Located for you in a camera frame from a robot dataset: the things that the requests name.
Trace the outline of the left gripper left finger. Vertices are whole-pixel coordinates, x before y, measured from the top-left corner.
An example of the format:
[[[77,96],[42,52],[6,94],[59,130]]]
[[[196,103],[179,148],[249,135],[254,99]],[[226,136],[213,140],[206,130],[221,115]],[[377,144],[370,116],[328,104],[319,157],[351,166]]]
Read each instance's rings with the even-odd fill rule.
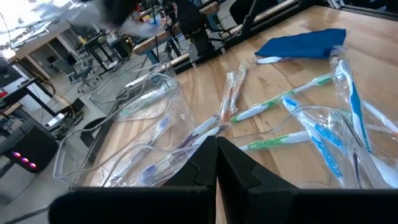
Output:
[[[50,204],[50,224],[215,224],[212,136],[161,187],[81,187]]]

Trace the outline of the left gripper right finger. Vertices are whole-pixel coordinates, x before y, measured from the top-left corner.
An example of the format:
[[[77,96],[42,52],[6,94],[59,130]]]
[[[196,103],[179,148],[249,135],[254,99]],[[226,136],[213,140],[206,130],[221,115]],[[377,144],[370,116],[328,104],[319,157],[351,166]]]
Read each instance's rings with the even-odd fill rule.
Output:
[[[218,137],[228,224],[398,224],[398,190],[300,189]]]

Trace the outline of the purple white wrapped toothbrush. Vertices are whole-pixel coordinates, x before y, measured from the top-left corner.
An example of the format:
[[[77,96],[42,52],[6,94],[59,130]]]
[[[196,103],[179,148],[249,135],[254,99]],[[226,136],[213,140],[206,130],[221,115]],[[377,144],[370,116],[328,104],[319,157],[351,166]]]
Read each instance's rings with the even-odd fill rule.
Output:
[[[111,187],[122,186],[122,183],[129,178],[134,169],[153,151],[154,144],[167,130],[169,124],[170,118],[163,118],[149,130],[148,136],[140,138],[138,142],[135,142],[122,153],[109,173],[110,177],[107,183]]]
[[[139,183],[145,186],[157,185],[176,173],[187,159],[186,152],[170,154],[159,162],[145,168],[140,175]]]
[[[216,136],[217,134],[222,133],[226,129],[226,126],[216,126],[213,129],[209,130],[205,134],[202,134],[198,139],[196,139],[193,143],[192,146],[199,146],[201,145],[205,139],[209,136]]]
[[[218,114],[211,116],[209,119],[204,121],[201,125],[197,126],[187,137],[177,145],[177,148],[183,148],[188,145],[191,141],[203,134],[207,129],[216,124],[220,119]]]

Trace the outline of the wooden top workbench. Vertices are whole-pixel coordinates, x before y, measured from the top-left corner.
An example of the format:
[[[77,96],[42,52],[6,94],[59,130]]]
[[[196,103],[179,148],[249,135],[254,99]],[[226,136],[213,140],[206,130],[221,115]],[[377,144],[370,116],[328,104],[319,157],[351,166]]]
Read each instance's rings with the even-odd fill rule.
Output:
[[[214,19],[212,18],[216,15],[220,9],[218,2],[212,0],[204,3],[204,6],[199,7],[200,12],[206,15],[209,19],[211,25],[216,25]],[[168,42],[174,37],[178,37],[181,34],[179,29],[179,24],[169,25],[165,30],[158,33],[155,37],[148,38],[147,40],[141,42],[133,48],[133,52],[136,55],[146,55],[147,58],[153,63],[159,62],[159,56],[154,52],[158,46],[163,43]]]

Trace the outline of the green white wrapped toothbrush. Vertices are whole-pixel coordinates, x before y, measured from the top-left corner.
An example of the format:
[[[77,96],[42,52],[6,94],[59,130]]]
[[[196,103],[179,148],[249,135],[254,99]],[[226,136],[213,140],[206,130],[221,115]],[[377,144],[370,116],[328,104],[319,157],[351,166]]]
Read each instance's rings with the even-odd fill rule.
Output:
[[[164,96],[169,91],[165,88],[154,90],[148,92],[133,102],[127,104],[122,111],[119,112],[118,118],[127,118],[129,115],[133,114],[135,110],[144,109],[148,107],[153,101]]]
[[[285,91],[263,103],[259,103],[256,105],[251,106],[250,108],[238,113],[237,115],[234,115],[231,118],[231,123],[239,123],[245,119],[251,118],[259,113],[264,112],[265,110],[269,110],[270,108],[274,107],[278,103],[281,102],[283,96],[293,96],[296,93],[299,93],[301,91],[305,91],[313,86],[323,86],[329,82],[332,81],[332,75],[330,73],[327,73],[325,75],[321,75],[319,77],[314,78],[312,81],[308,82],[307,84],[304,84],[302,86],[299,86],[293,90]]]
[[[258,151],[279,146],[289,146],[293,144],[300,144],[308,141],[308,135],[306,131],[299,131],[296,133],[285,134],[277,138],[260,140],[251,142],[245,146],[239,146],[242,151]]]

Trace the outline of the grey office chair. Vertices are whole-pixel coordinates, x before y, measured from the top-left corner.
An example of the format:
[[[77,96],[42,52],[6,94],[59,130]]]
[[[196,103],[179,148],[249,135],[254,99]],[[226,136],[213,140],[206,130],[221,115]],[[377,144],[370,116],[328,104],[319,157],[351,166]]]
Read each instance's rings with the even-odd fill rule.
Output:
[[[73,72],[68,75],[68,78],[71,84],[75,84],[81,82],[81,85],[77,88],[78,93],[84,93],[84,87],[90,87],[90,78],[88,78],[89,74],[92,73],[94,69],[93,59],[89,59],[81,62],[80,71],[76,71],[72,68]]]

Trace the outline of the black side table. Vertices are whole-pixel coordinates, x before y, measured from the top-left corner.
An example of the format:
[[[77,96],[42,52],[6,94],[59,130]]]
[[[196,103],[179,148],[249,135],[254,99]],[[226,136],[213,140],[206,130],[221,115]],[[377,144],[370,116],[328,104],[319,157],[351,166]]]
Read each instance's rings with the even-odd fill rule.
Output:
[[[56,112],[54,112],[50,107],[48,107],[43,101],[39,94],[33,93],[29,89],[29,87],[33,84],[38,84],[39,80],[37,78],[31,78],[28,81],[25,81],[20,87],[18,87],[15,91],[8,93],[4,97],[0,98],[0,110],[5,110],[8,107],[14,105],[25,96],[30,96],[34,99],[34,101],[39,104],[45,111],[51,114],[53,117],[56,117]]]

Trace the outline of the black box with pink lights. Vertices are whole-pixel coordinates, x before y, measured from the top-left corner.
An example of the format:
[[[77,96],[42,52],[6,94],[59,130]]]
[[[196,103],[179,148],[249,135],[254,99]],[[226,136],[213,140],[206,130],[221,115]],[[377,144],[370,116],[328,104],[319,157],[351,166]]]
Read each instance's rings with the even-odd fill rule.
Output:
[[[34,174],[48,166],[57,150],[55,137],[34,119],[24,122],[0,143],[0,155]]]

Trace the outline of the blue cloth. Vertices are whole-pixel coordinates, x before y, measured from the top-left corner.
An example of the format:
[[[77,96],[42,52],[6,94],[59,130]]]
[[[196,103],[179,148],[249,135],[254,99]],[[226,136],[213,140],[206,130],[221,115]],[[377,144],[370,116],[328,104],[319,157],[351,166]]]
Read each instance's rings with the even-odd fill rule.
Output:
[[[270,39],[254,54],[261,57],[326,59],[334,47],[342,46],[345,29],[325,29]]]

